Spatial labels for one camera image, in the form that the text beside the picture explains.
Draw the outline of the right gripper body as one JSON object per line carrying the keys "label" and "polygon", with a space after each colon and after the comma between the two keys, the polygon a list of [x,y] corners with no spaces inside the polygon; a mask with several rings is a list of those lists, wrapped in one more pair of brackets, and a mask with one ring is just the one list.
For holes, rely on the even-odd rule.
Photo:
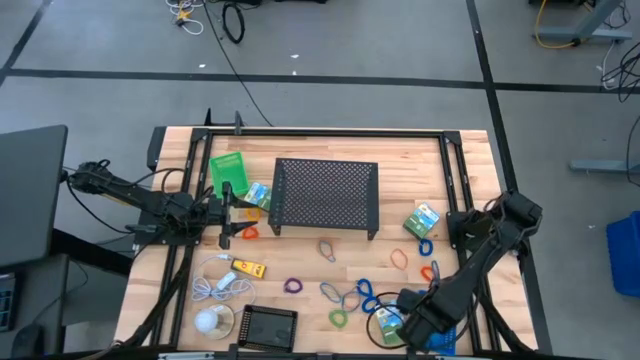
{"label": "right gripper body", "polygon": [[398,300],[400,312],[405,315],[398,336],[414,350],[427,350],[430,337],[444,331],[445,322],[431,300]]}

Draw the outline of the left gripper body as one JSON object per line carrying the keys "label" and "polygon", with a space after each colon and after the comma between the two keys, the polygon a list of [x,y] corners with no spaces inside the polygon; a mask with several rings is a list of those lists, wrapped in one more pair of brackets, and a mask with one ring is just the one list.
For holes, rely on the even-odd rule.
{"label": "left gripper body", "polygon": [[228,181],[222,184],[222,195],[218,197],[213,194],[209,197],[207,210],[208,210],[208,223],[210,225],[220,225],[221,231],[219,234],[218,244],[221,249],[229,249],[231,235],[231,217],[230,207],[232,202],[232,186]]}

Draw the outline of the green crayon box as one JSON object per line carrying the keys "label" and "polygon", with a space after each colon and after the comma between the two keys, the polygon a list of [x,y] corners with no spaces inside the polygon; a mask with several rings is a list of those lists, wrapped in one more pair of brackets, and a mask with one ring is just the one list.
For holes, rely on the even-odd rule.
{"label": "green crayon box", "polygon": [[424,239],[439,222],[440,214],[426,202],[421,203],[404,221],[403,228],[416,239]]}
{"label": "green crayon box", "polygon": [[397,331],[404,324],[404,317],[395,306],[381,307],[375,312],[385,346],[397,346],[402,343]]}
{"label": "green crayon box", "polygon": [[246,193],[244,200],[254,204],[262,210],[269,211],[271,203],[271,188],[258,182],[254,182]]}

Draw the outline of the grey side desk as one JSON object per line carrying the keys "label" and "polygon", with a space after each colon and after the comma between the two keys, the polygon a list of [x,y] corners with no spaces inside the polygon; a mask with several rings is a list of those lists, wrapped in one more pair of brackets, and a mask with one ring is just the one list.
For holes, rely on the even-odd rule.
{"label": "grey side desk", "polygon": [[43,327],[44,354],[63,350],[65,326],[63,309],[66,298],[80,285],[67,285],[69,265],[89,265],[124,277],[133,260],[121,253],[54,229],[49,254],[36,261],[0,268],[0,274],[15,273],[18,280],[17,314],[11,331],[0,332],[0,359],[12,358],[11,348],[17,332],[29,324]]}

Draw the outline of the desk with grey metal legs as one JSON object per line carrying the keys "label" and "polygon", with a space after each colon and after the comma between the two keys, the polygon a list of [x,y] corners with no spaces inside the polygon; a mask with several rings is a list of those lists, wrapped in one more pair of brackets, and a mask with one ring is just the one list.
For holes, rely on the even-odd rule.
{"label": "desk with grey metal legs", "polygon": [[[569,0],[585,5],[586,17],[574,27],[543,27],[542,17],[549,0],[528,0],[539,5],[533,28],[533,38],[538,46],[550,50],[562,50],[582,45],[588,40],[605,40],[610,47],[628,41],[632,34],[623,30],[623,25],[610,26],[608,19],[615,11],[620,12],[622,24],[627,24],[628,6],[626,0]],[[640,95],[640,41],[634,44],[620,58],[619,64],[611,69],[606,67],[610,54],[606,53],[600,62],[599,87],[617,96],[619,102],[626,102],[634,94]],[[598,172],[610,174],[640,175],[640,160],[631,160],[631,146],[625,149],[622,160],[571,160],[569,169],[578,172]]]}

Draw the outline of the blue plastic basket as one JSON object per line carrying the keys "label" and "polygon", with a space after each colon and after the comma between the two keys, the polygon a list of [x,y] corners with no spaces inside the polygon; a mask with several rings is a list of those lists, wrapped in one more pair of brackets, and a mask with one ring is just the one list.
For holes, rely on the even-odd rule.
{"label": "blue plastic basket", "polygon": [[450,328],[445,333],[434,332],[430,335],[425,347],[430,351],[454,355],[456,352],[456,329]]}

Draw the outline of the green plastic basket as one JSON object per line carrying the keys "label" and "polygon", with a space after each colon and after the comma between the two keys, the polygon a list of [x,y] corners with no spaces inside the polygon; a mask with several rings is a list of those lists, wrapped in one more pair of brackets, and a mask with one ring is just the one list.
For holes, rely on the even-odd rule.
{"label": "green plastic basket", "polygon": [[209,159],[209,167],[213,189],[218,197],[222,196],[224,182],[231,184],[235,195],[244,195],[249,191],[244,159],[240,152],[212,157]]}

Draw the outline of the small yellow crayon box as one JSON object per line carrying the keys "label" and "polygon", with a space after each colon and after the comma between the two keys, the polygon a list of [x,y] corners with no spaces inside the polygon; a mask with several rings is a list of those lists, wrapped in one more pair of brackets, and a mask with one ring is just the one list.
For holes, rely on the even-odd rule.
{"label": "small yellow crayon box", "polygon": [[263,279],[266,272],[264,264],[238,258],[232,260],[231,269],[258,279]]}

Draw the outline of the black perforated metal shelf riser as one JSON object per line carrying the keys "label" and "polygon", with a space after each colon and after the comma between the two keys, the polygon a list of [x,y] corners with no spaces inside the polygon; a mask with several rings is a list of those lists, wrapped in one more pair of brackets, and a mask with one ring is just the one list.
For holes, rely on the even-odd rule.
{"label": "black perforated metal shelf riser", "polygon": [[277,158],[268,224],[363,230],[380,228],[379,172],[375,162]]}

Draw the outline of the round tan disc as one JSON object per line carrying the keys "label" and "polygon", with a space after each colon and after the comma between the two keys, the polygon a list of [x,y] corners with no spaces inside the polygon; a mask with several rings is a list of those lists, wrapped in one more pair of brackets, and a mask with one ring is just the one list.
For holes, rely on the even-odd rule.
{"label": "round tan disc", "polygon": [[209,307],[218,313],[219,323],[217,329],[210,334],[205,334],[214,340],[221,340],[227,337],[235,324],[235,315],[232,309],[224,304]]}

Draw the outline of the white ball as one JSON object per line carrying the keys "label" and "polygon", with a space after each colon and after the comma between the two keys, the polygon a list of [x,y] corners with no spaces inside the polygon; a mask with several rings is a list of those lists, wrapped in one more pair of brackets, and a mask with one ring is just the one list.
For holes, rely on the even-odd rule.
{"label": "white ball", "polygon": [[211,308],[199,311],[194,318],[194,326],[202,334],[212,333],[217,329],[218,323],[218,313]]}

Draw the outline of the black plastic basket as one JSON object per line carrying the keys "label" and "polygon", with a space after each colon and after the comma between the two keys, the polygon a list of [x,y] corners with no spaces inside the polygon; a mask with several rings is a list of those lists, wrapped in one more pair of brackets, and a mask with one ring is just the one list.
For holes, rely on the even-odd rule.
{"label": "black plastic basket", "polygon": [[298,312],[245,305],[239,326],[239,347],[275,353],[292,353]]}

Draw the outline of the dark grey monitor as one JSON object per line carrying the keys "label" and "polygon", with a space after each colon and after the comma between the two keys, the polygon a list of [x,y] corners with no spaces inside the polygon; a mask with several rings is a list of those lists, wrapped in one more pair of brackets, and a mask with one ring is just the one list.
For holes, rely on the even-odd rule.
{"label": "dark grey monitor", "polygon": [[0,268],[49,254],[67,134],[64,125],[0,134]]}

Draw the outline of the blue storage bin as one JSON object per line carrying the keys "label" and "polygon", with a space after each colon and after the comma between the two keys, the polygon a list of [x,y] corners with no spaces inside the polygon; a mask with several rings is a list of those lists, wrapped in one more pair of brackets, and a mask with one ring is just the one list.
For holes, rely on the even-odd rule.
{"label": "blue storage bin", "polygon": [[640,298],[640,211],[606,227],[614,289]]}

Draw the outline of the black computer mouse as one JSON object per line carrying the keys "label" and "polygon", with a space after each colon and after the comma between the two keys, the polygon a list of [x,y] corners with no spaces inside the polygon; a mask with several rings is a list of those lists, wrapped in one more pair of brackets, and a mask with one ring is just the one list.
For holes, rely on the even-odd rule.
{"label": "black computer mouse", "polygon": [[33,357],[44,354],[44,330],[39,324],[29,324],[20,329],[12,343],[14,358]]}

